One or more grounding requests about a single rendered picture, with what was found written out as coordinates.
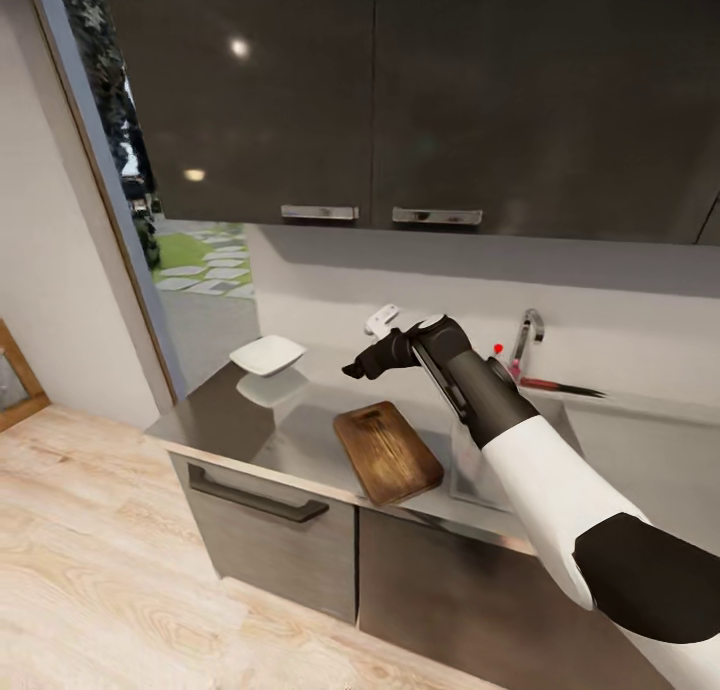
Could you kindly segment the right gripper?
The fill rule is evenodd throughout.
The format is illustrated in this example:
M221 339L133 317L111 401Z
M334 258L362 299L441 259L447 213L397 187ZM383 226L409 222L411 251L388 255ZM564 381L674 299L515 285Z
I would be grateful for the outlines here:
M395 339L401 334L399 327L391 329L391 333L375 345L364 350L355 360L354 364L344 366L342 372L356 380L365 375L367 379L379 378L387 369L401 368L402 365L395 357L393 347Z

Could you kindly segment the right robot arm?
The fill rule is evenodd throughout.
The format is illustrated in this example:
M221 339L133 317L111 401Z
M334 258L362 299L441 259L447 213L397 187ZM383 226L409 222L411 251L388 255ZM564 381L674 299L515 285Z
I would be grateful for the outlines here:
M447 314L405 333L394 303L368 318L372 345L342 372L356 380L424 367L468 425L532 546L559 587L599 609L676 690L720 690L720 557L654 525L485 361Z

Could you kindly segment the parer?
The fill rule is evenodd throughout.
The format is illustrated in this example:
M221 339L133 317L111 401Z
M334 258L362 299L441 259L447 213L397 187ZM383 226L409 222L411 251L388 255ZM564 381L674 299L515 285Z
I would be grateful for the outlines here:
M574 391L581 391L581 392L587 392L592 394L603 394L602 392L597 392L595 389L590 389L587 387L577 387L575 385L564 385L563 383L555 383L554 381L545 381L542 379L529 379L529 377L521 377L521 382L523 384L530 384L530 385L537 385L541 387L546 388L555 388L555 389L568 389L568 390L574 390Z

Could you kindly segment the cutting board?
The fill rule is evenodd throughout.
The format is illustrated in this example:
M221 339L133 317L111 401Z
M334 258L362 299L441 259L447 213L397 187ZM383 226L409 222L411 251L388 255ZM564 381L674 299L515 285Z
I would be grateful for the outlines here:
M392 402L338 415L333 424L376 507L444 478L441 463Z

